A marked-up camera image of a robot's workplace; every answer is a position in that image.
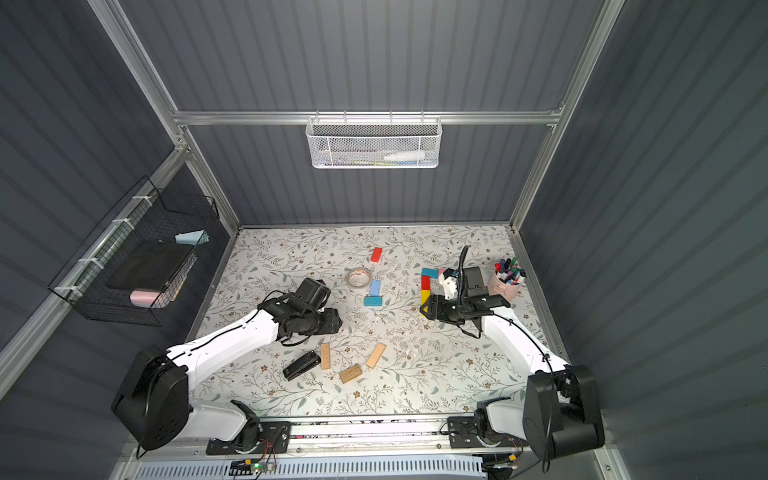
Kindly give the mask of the pink sponge in basket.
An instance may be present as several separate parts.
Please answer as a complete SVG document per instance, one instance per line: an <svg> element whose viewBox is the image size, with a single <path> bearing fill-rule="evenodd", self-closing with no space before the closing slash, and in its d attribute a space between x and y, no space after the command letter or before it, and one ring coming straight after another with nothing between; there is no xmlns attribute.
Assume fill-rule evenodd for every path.
<svg viewBox="0 0 768 480"><path fill-rule="evenodd" d="M161 295L160 292L151 290L133 290L130 294L131 303L140 308L151 308Z"/></svg>

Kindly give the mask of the light blue block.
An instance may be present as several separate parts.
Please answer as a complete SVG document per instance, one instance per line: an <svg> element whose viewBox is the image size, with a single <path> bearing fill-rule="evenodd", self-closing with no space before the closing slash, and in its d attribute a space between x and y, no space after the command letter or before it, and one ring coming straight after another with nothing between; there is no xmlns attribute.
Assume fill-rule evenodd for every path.
<svg viewBox="0 0 768 480"><path fill-rule="evenodd" d="M381 296L381 281L376 279L371 282L369 295L371 297Z"/></svg>

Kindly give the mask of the black stapler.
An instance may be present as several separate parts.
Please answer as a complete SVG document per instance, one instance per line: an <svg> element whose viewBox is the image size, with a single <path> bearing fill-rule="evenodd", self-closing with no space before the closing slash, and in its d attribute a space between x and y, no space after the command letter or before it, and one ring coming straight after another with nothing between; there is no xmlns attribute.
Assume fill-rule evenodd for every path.
<svg viewBox="0 0 768 480"><path fill-rule="evenodd" d="M321 357L315 351L309 351L285 367L283 375L286 380L291 381L320 364Z"/></svg>

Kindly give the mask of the light blue sponge in basket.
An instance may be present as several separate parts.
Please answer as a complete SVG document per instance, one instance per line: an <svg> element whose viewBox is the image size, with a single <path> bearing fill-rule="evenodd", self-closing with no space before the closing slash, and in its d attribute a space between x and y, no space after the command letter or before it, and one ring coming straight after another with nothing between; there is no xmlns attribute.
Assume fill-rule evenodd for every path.
<svg viewBox="0 0 768 480"><path fill-rule="evenodd" d="M205 230L179 233L175 236L175 242L180 245L197 246L209 241L209 235Z"/></svg>

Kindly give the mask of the white tape roll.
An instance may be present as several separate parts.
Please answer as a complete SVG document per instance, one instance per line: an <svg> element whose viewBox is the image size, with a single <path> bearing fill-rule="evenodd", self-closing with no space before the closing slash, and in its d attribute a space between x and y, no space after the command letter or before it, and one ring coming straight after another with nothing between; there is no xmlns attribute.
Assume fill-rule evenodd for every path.
<svg viewBox="0 0 768 480"><path fill-rule="evenodd" d="M373 274L370 269L358 267L347 272L346 283L353 289L365 289L373 281Z"/></svg>

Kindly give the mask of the light wooden block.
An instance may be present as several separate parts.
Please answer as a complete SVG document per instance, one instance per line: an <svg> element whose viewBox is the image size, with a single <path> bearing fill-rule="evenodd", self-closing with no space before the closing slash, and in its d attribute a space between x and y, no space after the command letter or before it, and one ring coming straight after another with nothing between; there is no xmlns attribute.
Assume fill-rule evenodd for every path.
<svg viewBox="0 0 768 480"><path fill-rule="evenodd" d="M320 360L322 370L329 370L331 368L331 346L329 343L320 345Z"/></svg>

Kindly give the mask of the light wooden block slanted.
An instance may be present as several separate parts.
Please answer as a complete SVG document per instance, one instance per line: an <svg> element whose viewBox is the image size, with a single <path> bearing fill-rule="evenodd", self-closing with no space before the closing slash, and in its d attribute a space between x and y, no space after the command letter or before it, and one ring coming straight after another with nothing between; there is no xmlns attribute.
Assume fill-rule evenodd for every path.
<svg viewBox="0 0 768 480"><path fill-rule="evenodd" d="M372 351L371 355L366 361L366 366L370 369L375 368L378 362L380 361L381 357L383 356L383 353L385 352L385 350L386 350L386 346L382 343L378 343L374 347L374 350Z"/></svg>

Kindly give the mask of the pink cup of markers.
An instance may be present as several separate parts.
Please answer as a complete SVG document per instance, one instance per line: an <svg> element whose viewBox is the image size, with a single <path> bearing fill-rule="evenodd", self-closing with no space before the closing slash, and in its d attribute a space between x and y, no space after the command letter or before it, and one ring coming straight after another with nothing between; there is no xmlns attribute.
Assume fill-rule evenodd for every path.
<svg viewBox="0 0 768 480"><path fill-rule="evenodd" d="M488 284L490 295L500 295L509 302L516 299L527 279L527 271L516 257L501 260L494 265L494 274Z"/></svg>

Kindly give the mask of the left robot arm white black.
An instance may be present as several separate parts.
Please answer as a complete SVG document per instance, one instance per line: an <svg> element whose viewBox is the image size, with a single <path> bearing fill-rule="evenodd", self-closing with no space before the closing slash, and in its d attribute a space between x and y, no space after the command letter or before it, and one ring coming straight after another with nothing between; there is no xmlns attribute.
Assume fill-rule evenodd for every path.
<svg viewBox="0 0 768 480"><path fill-rule="evenodd" d="M111 410L137 441L137 453L177 439L209 439L239 454L266 446L258 415L245 403L196 399L197 386L226 365L261 347L294 346L317 335L337 333L342 320L327 302L331 290L306 278L294 292L271 292L233 323L184 344L142 349L129 367Z"/></svg>

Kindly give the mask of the black pad in basket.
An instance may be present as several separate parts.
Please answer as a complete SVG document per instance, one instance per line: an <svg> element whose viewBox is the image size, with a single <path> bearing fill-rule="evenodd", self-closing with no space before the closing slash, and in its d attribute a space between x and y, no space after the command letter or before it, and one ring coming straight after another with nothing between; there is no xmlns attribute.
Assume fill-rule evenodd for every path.
<svg viewBox="0 0 768 480"><path fill-rule="evenodd" d="M190 245L144 240L117 265L105 285L116 290L162 291L192 252Z"/></svg>

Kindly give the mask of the white bottle in basket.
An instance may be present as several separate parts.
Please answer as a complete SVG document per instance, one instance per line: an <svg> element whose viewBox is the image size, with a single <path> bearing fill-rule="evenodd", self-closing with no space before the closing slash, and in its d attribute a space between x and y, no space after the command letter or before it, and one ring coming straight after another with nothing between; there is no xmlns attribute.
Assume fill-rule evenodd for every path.
<svg viewBox="0 0 768 480"><path fill-rule="evenodd" d="M419 164L426 159L426 153L421 150L399 151L384 156L385 162L401 164Z"/></svg>

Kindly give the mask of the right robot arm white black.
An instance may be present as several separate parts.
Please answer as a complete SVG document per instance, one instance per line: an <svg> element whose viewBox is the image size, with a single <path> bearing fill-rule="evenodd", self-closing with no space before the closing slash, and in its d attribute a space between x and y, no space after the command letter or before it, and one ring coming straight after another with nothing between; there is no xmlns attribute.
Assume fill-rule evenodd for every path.
<svg viewBox="0 0 768 480"><path fill-rule="evenodd" d="M478 403L465 434L469 441L495 445L519 439L544 462L603 447L603 417L591 371L568 363L536 338L511 303L482 284L479 269L447 269L438 281L443 292L430 294L420 313L472 338L491 340L526 376L520 403L509 397Z"/></svg>

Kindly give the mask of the dark wooden block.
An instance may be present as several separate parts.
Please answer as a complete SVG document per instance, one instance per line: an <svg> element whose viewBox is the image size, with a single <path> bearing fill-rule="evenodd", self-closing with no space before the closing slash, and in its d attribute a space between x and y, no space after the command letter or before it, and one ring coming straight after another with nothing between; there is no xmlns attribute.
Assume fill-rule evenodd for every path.
<svg viewBox="0 0 768 480"><path fill-rule="evenodd" d="M340 372L339 378L343 384L351 382L362 375L363 371L359 364L354 364Z"/></svg>

